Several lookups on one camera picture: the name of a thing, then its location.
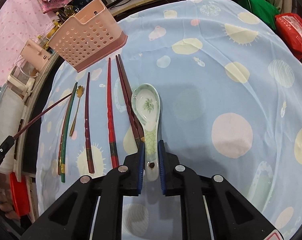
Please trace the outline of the red plastic package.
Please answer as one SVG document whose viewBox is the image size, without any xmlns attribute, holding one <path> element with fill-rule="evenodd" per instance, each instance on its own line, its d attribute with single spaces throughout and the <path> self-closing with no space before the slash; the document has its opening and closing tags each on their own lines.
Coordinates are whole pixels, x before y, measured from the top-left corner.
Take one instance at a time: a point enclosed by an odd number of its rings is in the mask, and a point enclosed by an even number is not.
<svg viewBox="0 0 302 240">
<path fill-rule="evenodd" d="M 297 59 L 302 59 L 302 18 L 295 13 L 275 16 L 279 36 Z"/>
</svg>

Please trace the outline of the white plastic container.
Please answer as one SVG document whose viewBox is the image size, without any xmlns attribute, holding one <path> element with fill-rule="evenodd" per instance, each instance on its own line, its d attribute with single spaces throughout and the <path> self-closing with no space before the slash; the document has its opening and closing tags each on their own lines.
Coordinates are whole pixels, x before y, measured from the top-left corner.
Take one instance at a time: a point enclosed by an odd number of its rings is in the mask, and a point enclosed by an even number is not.
<svg viewBox="0 0 302 240">
<path fill-rule="evenodd" d="M 11 89 L 21 98 L 26 99 L 32 92 L 36 78 L 25 75 L 19 67 L 14 66 L 7 77 Z"/>
</svg>

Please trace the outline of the pink small box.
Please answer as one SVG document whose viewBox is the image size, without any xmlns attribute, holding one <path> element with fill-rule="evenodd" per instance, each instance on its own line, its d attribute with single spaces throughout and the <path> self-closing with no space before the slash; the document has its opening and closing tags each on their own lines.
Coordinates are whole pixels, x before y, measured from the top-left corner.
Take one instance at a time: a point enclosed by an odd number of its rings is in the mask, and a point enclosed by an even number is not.
<svg viewBox="0 0 302 240">
<path fill-rule="evenodd" d="M 41 72 L 51 58 L 51 54 L 39 46 L 32 39 L 28 39 L 20 53 L 21 57 Z"/>
</svg>

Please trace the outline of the bright red chopstick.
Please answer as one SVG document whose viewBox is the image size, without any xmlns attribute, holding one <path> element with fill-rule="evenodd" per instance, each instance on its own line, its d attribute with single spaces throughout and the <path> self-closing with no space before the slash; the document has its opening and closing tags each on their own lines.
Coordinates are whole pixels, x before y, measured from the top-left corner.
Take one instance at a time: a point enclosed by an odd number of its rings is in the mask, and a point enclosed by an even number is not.
<svg viewBox="0 0 302 240">
<path fill-rule="evenodd" d="M 110 147 L 110 156 L 112 168 L 119 166 L 119 159 L 116 145 L 116 133 L 113 122 L 113 105 L 112 105 L 112 82 L 111 82 L 111 58 L 108 58 L 107 63 L 107 127 L 108 127 L 108 142 Z"/>
</svg>

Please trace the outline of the dark brown chopstick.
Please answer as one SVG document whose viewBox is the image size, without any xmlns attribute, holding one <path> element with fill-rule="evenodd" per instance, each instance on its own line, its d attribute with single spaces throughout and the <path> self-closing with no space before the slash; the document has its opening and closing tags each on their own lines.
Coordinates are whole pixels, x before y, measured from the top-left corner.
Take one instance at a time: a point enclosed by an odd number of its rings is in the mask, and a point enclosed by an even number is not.
<svg viewBox="0 0 302 240">
<path fill-rule="evenodd" d="M 36 117 L 34 117 L 31 121 L 29 121 L 24 127 L 22 127 L 22 129 L 16 133 L 13 136 L 14 140 L 17 140 L 30 126 L 32 126 L 35 122 L 37 122 L 37 120 L 39 120 L 44 114 L 46 114 L 47 112 L 49 112 L 51 109 L 53 109 L 55 106 L 57 106 L 58 104 L 60 104 L 61 102 L 63 102 L 64 100 L 66 100 L 67 98 L 69 98 L 71 96 L 71 93 L 64 96 L 62 99 L 60 99 L 59 101 L 53 103 L 51 106 L 49 106 L 47 109 L 45 109 L 43 112 L 41 112 L 39 115 L 37 115 Z"/>
</svg>

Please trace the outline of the small gold spoon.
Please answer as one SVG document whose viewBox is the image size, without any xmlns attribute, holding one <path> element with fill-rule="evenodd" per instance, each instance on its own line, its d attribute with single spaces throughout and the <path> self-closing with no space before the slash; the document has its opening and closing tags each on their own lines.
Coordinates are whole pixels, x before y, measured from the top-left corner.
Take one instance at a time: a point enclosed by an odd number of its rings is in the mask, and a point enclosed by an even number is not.
<svg viewBox="0 0 302 240">
<path fill-rule="evenodd" d="M 78 97 L 78 104 L 76 106 L 76 112 L 75 112 L 75 115 L 74 115 L 74 118 L 73 118 L 73 122 L 72 122 L 72 125 L 71 125 L 71 129 L 69 131 L 69 136 L 72 137 L 73 136 L 73 133 L 74 133 L 74 130 L 75 130 L 75 125 L 76 125 L 76 118 L 77 118 L 77 115 L 78 115 L 78 111 L 79 111 L 79 106 L 80 106 L 80 101 L 81 101 L 81 97 L 83 96 L 84 94 L 84 87 L 83 86 L 78 86 L 77 90 L 76 90 L 76 95 Z"/>
</svg>

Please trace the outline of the light blue patterned tablecloth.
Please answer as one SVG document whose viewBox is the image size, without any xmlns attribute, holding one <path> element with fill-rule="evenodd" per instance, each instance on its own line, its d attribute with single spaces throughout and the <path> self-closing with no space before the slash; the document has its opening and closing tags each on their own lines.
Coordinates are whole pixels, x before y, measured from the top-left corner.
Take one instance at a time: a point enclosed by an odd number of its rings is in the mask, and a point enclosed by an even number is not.
<svg viewBox="0 0 302 240">
<path fill-rule="evenodd" d="M 159 138 L 197 174 L 222 175 L 283 235 L 302 225 L 302 64 L 256 16 L 230 0 L 191 0 L 147 9 L 120 21 L 128 36 L 118 50 L 132 89 L 143 83 L 161 98 Z M 113 119 L 120 161 L 137 147 L 114 55 Z M 84 87 L 66 144 L 66 182 L 58 175 L 61 129 L 69 98 L 42 118 L 36 186 L 43 213 L 88 174 L 84 109 L 90 72 L 94 177 L 111 169 L 107 129 L 108 58 L 77 72 L 64 62 L 47 106 Z"/>
</svg>

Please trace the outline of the dark purple chopstick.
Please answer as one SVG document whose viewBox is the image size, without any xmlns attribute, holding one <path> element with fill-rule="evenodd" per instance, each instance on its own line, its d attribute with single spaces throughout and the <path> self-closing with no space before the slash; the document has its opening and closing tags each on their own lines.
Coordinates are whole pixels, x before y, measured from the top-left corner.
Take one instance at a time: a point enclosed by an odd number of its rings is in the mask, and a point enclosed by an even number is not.
<svg viewBox="0 0 302 240">
<path fill-rule="evenodd" d="M 88 172 L 94 174 L 94 163 L 91 148 L 90 121 L 89 121 L 89 91 L 90 91 L 90 72 L 87 75 L 86 95 L 85 95 L 85 150 L 87 158 Z"/>
</svg>

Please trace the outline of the red object at floor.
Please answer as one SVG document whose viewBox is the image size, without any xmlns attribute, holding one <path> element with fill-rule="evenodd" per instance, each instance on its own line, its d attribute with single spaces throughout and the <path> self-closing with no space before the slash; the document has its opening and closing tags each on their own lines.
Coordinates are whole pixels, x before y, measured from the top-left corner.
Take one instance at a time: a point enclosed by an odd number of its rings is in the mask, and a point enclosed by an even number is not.
<svg viewBox="0 0 302 240">
<path fill-rule="evenodd" d="M 19 182 L 16 174 L 11 172 L 9 180 L 12 202 L 17 215 L 19 217 L 28 215 L 30 212 L 30 203 L 25 176 L 22 176 L 22 180 Z"/>
</svg>

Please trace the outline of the white green ceramic soup spoon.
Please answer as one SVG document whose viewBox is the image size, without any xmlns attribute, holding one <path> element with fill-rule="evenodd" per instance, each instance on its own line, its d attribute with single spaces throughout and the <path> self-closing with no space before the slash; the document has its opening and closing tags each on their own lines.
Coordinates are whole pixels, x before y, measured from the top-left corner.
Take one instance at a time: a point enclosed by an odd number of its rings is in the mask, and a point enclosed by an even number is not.
<svg viewBox="0 0 302 240">
<path fill-rule="evenodd" d="M 158 155 L 160 96 L 154 86 L 144 83 L 133 91 L 131 105 L 144 133 L 145 175 L 149 181 L 156 181 L 160 173 Z"/>
</svg>

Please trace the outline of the pink perforated utensil holder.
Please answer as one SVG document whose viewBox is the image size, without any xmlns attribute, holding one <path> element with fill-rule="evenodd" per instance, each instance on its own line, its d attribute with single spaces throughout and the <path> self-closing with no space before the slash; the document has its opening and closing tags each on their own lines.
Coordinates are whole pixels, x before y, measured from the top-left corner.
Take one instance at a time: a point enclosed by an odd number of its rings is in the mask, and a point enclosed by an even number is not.
<svg viewBox="0 0 302 240">
<path fill-rule="evenodd" d="M 59 27 L 48 46 L 79 73 L 126 42 L 127 35 L 102 0 L 93 0 Z"/>
</svg>

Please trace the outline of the dark green red chopstick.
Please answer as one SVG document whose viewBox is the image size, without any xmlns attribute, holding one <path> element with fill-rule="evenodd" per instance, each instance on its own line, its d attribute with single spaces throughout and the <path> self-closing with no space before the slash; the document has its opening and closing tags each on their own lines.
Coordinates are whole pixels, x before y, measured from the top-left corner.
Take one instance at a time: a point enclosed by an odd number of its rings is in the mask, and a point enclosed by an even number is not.
<svg viewBox="0 0 302 240">
<path fill-rule="evenodd" d="M 66 108 L 66 112 L 65 112 L 65 116 L 63 119 L 63 126 L 61 129 L 61 137 L 60 137 L 60 145 L 59 145 L 59 154 L 58 154 L 58 175 L 61 175 L 61 158 L 62 158 L 62 145 L 63 145 L 63 137 L 64 137 L 64 131 L 65 131 L 65 126 L 66 126 L 66 121 L 67 121 L 67 115 L 70 109 L 70 106 L 72 106 L 73 103 L 71 103 L 72 100 L 74 100 L 74 96 L 75 96 L 75 91 L 77 88 L 78 83 L 76 82 L 74 84 L 71 96 L 69 98 L 68 104 L 67 104 L 67 108 Z"/>
</svg>

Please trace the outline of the green fabric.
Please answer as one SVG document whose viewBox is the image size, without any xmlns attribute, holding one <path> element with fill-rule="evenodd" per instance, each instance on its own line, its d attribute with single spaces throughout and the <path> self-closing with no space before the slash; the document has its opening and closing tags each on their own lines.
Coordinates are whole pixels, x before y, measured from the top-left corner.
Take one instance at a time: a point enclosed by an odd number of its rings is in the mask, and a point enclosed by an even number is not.
<svg viewBox="0 0 302 240">
<path fill-rule="evenodd" d="M 275 16 L 280 14 L 279 10 L 266 0 L 237 0 L 244 9 L 262 20 L 268 27 L 275 30 Z"/>
</svg>

